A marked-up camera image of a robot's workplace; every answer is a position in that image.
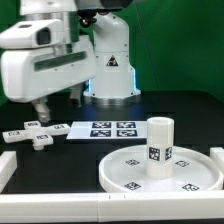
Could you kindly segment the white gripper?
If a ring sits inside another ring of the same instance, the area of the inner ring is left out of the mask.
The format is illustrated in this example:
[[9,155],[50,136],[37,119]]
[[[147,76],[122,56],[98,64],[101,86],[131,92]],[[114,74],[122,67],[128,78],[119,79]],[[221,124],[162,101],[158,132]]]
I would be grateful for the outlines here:
[[88,35],[82,35],[73,44],[73,52],[66,55],[55,56],[51,47],[8,50],[1,58],[3,90],[11,101],[32,101],[39,121],[47,123],[50,121],[48,100],[41,97],[71,87],[70,101],[80,107],[82,82],[94,77],[95,68],[93,45]]

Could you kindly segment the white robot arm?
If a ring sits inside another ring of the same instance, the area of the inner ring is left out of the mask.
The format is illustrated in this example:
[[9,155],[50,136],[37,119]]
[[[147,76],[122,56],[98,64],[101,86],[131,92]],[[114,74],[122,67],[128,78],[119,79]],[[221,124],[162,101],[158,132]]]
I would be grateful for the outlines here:
[[114,13],[133,0],[20,0],[24,19],[0,33],[6,97],[50,120],[47,96],[119,105],[140,95],[129,62],[129,26]]

